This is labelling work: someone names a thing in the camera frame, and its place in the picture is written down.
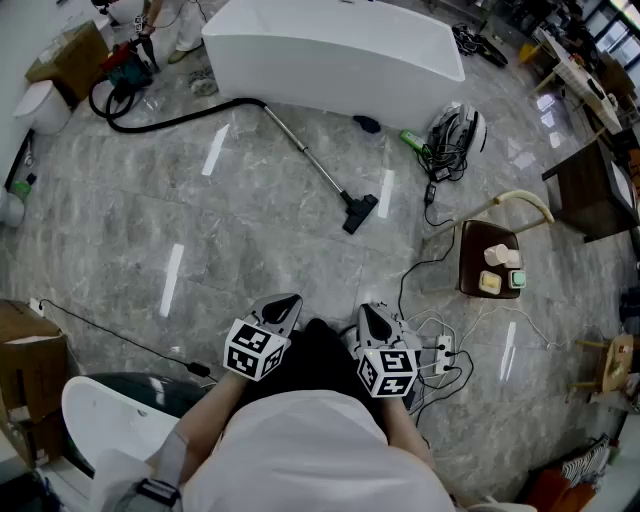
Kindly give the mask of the white shoe pair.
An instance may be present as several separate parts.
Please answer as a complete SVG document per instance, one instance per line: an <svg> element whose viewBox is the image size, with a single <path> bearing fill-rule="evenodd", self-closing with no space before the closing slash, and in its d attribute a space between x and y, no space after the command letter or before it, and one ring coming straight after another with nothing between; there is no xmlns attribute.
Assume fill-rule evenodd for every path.
<svg viewBox="0 0 640 512"><path fill-rule="evenodd" d="M189 75L188 85L197 97L207 97L218 91L217 82L211 72L206 70L194 71Z"/></svg>

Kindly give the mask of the person's black trousers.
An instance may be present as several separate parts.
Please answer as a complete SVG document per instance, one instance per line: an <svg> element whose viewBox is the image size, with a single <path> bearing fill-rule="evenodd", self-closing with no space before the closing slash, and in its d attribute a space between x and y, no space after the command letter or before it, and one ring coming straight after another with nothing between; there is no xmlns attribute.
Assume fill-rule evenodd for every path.
<svg viewBox="0 0 640 512"><path fill-rule="evenodd" d="M329 390L358 400L375 423L385 427L381 401L370 396L357 375L356 361L335 330L314 318L303 331L292 331L290 340L280 365L260 381L247 384L236 410L281 393Z"/></svg>

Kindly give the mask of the white table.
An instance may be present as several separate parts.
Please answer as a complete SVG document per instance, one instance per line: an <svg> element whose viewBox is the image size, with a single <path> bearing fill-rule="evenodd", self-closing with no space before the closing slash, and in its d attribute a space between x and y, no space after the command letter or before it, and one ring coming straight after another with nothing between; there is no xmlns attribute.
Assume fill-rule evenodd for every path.
<svg viewBox="0 0 640 512"><path fill-rule="evenodd" d="M537 29L535 35L541 37L539 43L542 43L543 47L548 46L555 53L558 63L533 90L533 94L541 91L554 79L560 78L600 120L603 127L596 131L597 136L605 130L611 135L620 133L622 126L616 114L616 108L598 82L546 30Z"/></svg>

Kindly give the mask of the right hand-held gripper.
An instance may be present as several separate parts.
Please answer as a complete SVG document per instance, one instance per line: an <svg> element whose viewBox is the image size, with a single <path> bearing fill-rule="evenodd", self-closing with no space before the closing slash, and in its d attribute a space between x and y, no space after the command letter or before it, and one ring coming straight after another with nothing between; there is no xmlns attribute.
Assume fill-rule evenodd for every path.
<svg viewBox="0 0 640 512"><path fill-rule="evenodd" d="M353 352L356 374L371 397L405 397L417 378L421 349L419 336L402 331L385 303L359 307Z"/></svg>

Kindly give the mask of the black vacuum nozzle part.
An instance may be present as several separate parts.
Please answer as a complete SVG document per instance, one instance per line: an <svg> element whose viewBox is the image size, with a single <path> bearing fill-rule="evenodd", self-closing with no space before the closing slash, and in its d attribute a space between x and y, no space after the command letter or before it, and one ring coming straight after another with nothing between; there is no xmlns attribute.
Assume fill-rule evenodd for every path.
<svg viewBox="0 0 640 512"><path fill-rule="evenodd" d="M353 235L378 204L378 198L374 195L367 194L361 199L356 200L346 191L342 191L340 197L347 205L347 218L343 224L343 230Z"/></svg>

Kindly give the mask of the white ceramic fixture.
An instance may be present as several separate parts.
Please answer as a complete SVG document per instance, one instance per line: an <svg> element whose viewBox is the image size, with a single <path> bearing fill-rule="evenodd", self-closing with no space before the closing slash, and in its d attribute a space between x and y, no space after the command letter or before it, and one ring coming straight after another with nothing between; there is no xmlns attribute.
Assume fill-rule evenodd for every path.
<svg viewBox="0 0 640 512"><path fill-rule="evenodd" d="M0 188L0 223L11 228L17 228L24 217L24 204L22 200Z"/></svg>

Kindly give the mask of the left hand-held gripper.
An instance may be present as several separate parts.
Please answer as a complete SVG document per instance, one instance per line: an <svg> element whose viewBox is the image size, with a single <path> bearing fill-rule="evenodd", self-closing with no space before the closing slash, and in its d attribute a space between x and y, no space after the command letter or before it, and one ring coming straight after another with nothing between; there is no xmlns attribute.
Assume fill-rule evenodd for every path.
<svg viewBox="0 0 640 512"><path fill-rule="evenodd" d="M302 305L295 293L256 301L249 315L234 321L225 340L223 366L255 382L271 373L290 345Z"/></svg>

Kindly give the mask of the brown cardboard box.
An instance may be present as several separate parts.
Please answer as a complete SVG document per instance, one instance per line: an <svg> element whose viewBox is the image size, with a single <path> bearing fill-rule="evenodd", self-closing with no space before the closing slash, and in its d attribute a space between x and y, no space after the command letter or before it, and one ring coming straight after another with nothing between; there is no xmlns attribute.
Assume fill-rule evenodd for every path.
<svg viewBox="0 0 640 512"><path fill-rule="evenodd" d="M38 57L25 73L30 83L51 80L71 107L82 102L103 76L109 50L95 22L89 20L60 34L61 46L46 61Z"/></svg>
<svg viewBox="0 0 640 512"><path fill-rule="evenodd" d="M0 300L0 402L12 423L38 423L61 407L67 339L28 304Z"/></svg>

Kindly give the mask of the striped cloth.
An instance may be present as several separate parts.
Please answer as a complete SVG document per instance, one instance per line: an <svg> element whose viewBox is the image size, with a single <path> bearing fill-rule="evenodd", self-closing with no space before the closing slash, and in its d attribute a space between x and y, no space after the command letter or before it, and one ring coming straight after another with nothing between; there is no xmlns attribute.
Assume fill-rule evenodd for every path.
<svg viewBox="0 0 640 512"><path fill-rule="evenodd" d="M570 487L590 484L596 487L610 457L610 438L603 434L584 454L566 461L561 466L562 476L569 481Z"/></svg>

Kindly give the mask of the dark wooden cabinet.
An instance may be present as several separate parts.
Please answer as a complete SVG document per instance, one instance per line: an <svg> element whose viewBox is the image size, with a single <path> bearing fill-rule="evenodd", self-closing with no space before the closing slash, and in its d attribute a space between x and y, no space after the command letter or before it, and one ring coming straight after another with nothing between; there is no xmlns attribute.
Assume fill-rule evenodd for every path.
<svg viewBox="0 0 640 512"><path fill-rule="evenodd" d="M598 140L545 171L542 180L555 219L587 243L640 228L631 177Z"/></svg>

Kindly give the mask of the person's white shirt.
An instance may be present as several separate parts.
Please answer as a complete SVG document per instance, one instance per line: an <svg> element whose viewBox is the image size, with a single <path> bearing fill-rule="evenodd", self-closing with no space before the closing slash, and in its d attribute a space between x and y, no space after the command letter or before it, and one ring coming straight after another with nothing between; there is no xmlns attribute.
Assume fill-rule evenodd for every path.
<svg viewBox="0 0 640 512"><path fill-rule="evenodd" d="M184 512L455 512L434 471L356 399L273 395L241 408L183 489Z"/></svg>

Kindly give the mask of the black bag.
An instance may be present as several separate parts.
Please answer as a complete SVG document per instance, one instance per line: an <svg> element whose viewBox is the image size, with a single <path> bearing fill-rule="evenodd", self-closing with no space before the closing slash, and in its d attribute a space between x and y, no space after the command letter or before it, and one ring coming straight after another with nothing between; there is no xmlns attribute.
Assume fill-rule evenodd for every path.
<svg viewBox="0 0 640 512"><path fill-rule="evenodd" d="M453 25L451 30L458 51L462 55L480 55L499 68L507 66L507 58L480 33L474 32L463 23Z"/></svg>

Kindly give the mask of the white power strip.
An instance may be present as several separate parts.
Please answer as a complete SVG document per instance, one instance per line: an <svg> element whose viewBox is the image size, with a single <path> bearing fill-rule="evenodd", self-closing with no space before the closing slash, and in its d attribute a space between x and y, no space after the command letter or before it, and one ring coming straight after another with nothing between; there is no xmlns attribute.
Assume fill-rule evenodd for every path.
<svg viewBox="0 0 640 512"><path fill-rule="evenodd" d="M450 370L452 352L452 337L449 335L440 335L436 341L435 375L443 375Z"/></svg>

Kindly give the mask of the orange bag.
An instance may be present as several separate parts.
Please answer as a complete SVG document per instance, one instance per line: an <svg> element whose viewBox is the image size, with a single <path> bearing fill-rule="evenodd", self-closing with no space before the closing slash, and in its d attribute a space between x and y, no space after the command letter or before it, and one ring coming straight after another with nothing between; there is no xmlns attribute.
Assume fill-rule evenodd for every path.
<svg viewBox="0 0 640 512"><path fill-rule="evenodd" d="M521 502L537 512L582 512L595 495L589 484L572 487L559 469L546 469L530 478Z"/></svg>

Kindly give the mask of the small wooden stool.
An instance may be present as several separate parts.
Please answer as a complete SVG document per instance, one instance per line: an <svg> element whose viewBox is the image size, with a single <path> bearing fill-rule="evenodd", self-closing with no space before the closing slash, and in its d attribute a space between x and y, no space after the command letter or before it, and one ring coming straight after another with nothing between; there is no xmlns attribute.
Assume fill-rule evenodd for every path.
<svg viewBox="0 0 640 512"><path fill-rule="evenodd" d="M590 381L571 383L570 390L585 389L600 394L623 390L633 366L634 353L640 351L640 343L632 335L622 334L602 342L576 340L575 344L598 349L601 357L595 376Z"/></svg>

